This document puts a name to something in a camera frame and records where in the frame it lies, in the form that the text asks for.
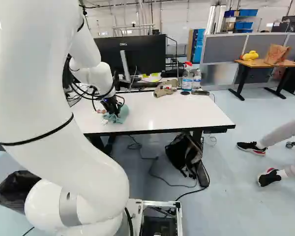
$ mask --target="backpack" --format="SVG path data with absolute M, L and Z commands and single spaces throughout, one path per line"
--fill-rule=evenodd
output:
M 199 144 L 189 132 L 180 133 L 169 145 L 165 146 L 165 152 L 172 165 L 184 177 L 187 177 L 185 172 L 193 179 L 197 177 L 196 169 L 203 154 L 203 138 Z

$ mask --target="computer monitor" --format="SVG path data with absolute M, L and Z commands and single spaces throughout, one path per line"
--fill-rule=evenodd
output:
M 95 38 L 102 61 L 112 73 L 123 73 L 120 51 L 125 50 L 130 75 L 150 74 L 165 70 L 166 35 Z

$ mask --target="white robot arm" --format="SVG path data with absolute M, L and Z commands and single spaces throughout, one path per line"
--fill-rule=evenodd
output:
M 101 62 L 100 52 L 84 21 L 74 37 L 70 55 L 72 56 L 69 65 L 71 73 L 80 82 L 96 86 L 104 98 L 101 100 L 104 108 L 109 113 L 118 115 L 121 104 L 115 96 L 110 67 L 107 63 Z
M 81 82 L 109 91 L 109 66 L 77 0 L 0 0 L 0 142 L 43 178 L 25 212 L 37 228 L 59 235 L 112 236 L 129 198 L 126 173 L 79 130 L 61 75 L 66 55 Z M 113 97 L 112 90 L 107 98 Z

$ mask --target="gray pants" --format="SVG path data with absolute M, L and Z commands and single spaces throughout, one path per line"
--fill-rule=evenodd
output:
M 295 136 L 295 120 L 286 123 L 267 134 L 260 140 L 260 143 L 265 147 L 269 147 L 292 136 Z M 288 177 L 295 177 L 295 165 L 285 168 L 285 172 Z

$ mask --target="desk leg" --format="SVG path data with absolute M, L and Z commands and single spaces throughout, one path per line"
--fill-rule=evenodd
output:
M 108 142 L 105 146 L 105 153 L 106 154 L 109 155 L 112 153 L 115 140 L 116 140 L 116 135 L 112 134 L 109 136 Z
M 279 85 L 277 86 L 276 90 L 273 90 L 270 88 L 265 88 L 265 90 L 277 95 L 278 97 L 280 97 L 282 99 L 286 99 L 286 96 L 281 94 L 281 90 L 283 89 L 283 86 L 286 83 L 286 81 L 289 79 L 289 73 L 290 73 L 290 69 L 286 68 L 284 75 L 282 76 L 281 81 L 280 81 Z
M 90 141 L 91 144 L 93 144 L 94 147 L 98 148 L 103 153 L 106 153 L 104 143 L 98 134 L 84 134 L 84 136 L 87 137 L 87 139 Z
M 200 144 L 201 143 L 201 137 L 202 137 L 202 130 L 193 131 L 192 137 L 196 141 L 198 141 L 198 143 Z M 198 179 L 199 179 L 200 186 L 203 187 L 203 188 L 208 187 L 209 181 L 207 179 L 207 175 L 206 175 L 206 172 L 205 172 L 202 164 L 198 165 L 197 173 L 198 173 Z
M 243 96 L 240 95 L 240 93 L 242 91 L 242 88 L 244 87 L 250 67 L 240 64 L 239 69 L 240 69 L 241 73 L 238 74 L 238 76 L 240 76 L 240 82 L 239 82 L 237 91 L 235 91 L 231 88 L 228 89 L 228 91 L 231 92 L 232 94 L 234 94 L 236 97 L 238 97 L 241 101 L 244 101 L 245 99 L 243 98 Z

